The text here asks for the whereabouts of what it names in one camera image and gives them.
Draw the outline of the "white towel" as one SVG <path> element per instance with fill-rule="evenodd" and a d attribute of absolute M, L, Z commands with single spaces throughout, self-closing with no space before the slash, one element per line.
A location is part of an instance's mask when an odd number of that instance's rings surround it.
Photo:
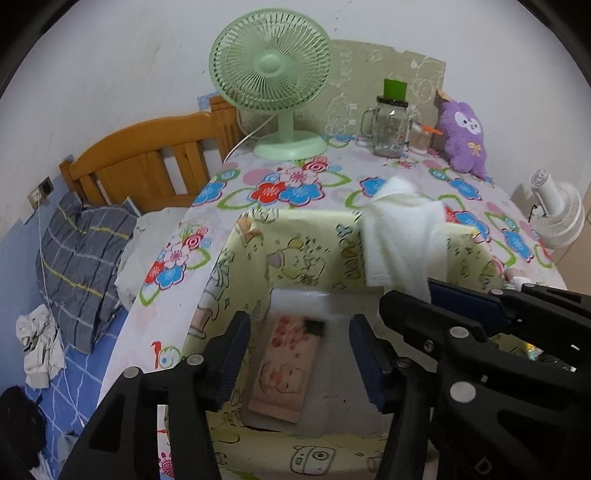
<path fill-rule="evenodd" d="M 429 280 L 447 276 L 444 205 L 392 177 L 363 206 L 361 220 L 366 284 L 430 302 Z"/>

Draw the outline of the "pink cartoon tissue pack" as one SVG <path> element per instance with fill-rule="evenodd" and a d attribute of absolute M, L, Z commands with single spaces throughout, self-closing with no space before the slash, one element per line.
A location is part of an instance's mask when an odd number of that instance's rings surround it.
<path fill-rule="evenodd" d="M 249 411 L 297 424 L 324 336 L 322 320 L 276 315 L 253 380 Z"/>

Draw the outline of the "floral tablecloth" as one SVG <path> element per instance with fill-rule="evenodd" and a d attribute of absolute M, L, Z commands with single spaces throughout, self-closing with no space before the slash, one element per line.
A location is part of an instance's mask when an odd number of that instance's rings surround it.
<path fill-rule="evenodd" d="M 459 249 L 448 277 L 487 291 L 509 269 L 563 287 L 552 256 L 509 195 L 492 179 L 454 171 L 437 153 L 374 156 L 353 142 L 325 154 L 271 162 L 242 150 L 194 199 L 149 258 L 105 371 L 110 387 L 127 367 L 164 371 L 235 311 L 263 322 L 276 288 L 362 292 L 360 214 L 392 177 L 443 203 Z"/>

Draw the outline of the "white crumpled cloth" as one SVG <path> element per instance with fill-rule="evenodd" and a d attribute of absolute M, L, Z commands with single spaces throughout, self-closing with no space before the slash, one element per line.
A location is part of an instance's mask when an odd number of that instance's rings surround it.
<path fill-rule="evenodd" d="M 42 390 L 66 368 L 61 332 L 46 305 L 16 320 L 16 337 L 23 347 L 25 383 Z"/>

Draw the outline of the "white standing fan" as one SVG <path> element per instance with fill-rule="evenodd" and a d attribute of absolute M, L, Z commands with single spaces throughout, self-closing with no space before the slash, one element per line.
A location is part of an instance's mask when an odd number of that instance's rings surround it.
<path fill-rule="evenodd" d="M 571 245 L 584 229 L 586 212 L 579 191 L 568 182 L 555 181 L 546 170 L 530 177 L 537 203 L 531 218 L 533 230 L 551 250 Z"/>

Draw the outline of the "yellow cartoon gift box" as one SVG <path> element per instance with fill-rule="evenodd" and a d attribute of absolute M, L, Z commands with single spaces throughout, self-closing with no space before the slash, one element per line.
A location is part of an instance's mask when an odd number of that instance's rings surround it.
<path fill-rule="evenodd" d="M 359 215 L 346 211 L 259 210 L 242 214 L 204 285 L 183 354 L 204 351 L 238 311 L 249 314 L 249 346 L 228 402 L 207 417 L 218 466 L 232 479 L 370 479 L 391 417 L 370 402 L 349 344 L 349 320 L 363 314 L 377 335 L 401 344 L 378 309 L 381 288 L 363 268 Z M 252 384 L 273 318 L 325 322 L 297 424 L 249 411 Z"/>

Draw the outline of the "purple plush bunny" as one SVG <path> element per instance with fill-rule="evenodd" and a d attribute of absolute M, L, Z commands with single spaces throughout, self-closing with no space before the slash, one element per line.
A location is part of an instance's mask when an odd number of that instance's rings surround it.
<path fill-rule="evenodd" d="M 484 180 L 487 176 L 484 132 L 472 107 L 465 102 L 443 101 L 438 129 L 446 138 L 444 152 L 451 167 Z"/>

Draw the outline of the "cotton swab jar orange lid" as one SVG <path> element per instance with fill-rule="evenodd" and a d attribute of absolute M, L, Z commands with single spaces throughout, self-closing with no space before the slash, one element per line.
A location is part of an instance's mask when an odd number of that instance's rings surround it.
<path fill-rule="evenodd" d="M 409 150 L 417 154 L 427 154 L 434 138 L 442 135 L 441 130 L 413 120 L 409 130 Z"/>

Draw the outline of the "grey plaid pillow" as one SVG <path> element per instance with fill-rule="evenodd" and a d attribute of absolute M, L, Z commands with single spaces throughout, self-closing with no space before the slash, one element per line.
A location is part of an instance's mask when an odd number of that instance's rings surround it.
<path fill-rule="evenodd" d="M 138 218 L 129 198 L 91 206 L 69 192 L 42 235 L 36 261 L 40 293 L 63 341 L 83 354 L 92 352 L 122 307 L 117 268 Z"/>

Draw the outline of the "glass mason jar mug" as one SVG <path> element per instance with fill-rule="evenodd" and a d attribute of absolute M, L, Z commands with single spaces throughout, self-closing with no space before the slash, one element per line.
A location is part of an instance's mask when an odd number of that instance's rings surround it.
<path fill-rule="evenodd" d="M 385 79 L 383 93 L 374 107 L 362 114 L 361 136 L 369 142 L 374 155 L 401 158 L 410 126 L 407 84 Z"/>

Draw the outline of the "green cartoon board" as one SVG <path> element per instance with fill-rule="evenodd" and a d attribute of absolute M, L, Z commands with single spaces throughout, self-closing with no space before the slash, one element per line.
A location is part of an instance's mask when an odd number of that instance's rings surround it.
<path fill-rule="evenodd" d="M 332 42 L 329 83 L 315 100 L 294 110 L 294 127 L 327 137 L 355 137 L 363 112 L 374 107 L 384 81 L 407 84 L 410 118 L 433 126 L 439 110 L 436 94 L 443 87 L 446 63 L 424 54 L 356 41 Z"/>

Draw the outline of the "wooden bed headboard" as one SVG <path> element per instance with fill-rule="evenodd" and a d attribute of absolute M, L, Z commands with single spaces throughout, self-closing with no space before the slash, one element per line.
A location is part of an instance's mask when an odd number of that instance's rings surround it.
<path fill-rule="evenodd" d="M 144 121 L 118 130 L 75 161 L 60 163 L 69 190 L 94 206 L 130 199 L 142 213 L 188 207 L 209 182 L 204 141 L 224 158 L 242 140 L 236 108 L 221 96 L 211 110 Z"/>

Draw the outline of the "green desk fan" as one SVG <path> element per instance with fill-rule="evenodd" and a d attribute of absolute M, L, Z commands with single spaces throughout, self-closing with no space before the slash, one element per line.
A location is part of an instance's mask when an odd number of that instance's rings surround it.
<path fill-rule="evenodd" d="M 294 161 L 325 153 L 327 141 L 294 128 L 294 111 L 315 100 L 329 82 L 331 39 L 318 22 L 287 9 L 260 9 L 218 34 L 209 54 L 216 90 L 238 109 L 276 118 L 275 132 L 256 141 L 253 153 Z"/>

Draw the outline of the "wall power socket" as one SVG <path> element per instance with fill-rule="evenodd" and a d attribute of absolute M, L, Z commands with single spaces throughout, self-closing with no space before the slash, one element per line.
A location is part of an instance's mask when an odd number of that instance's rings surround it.
<path fill-rule="evenodd" d="M 29 204 L 36 210 L 53 191 L 53 182 L 49 177 L 46 177 L 27 196 Z"/>

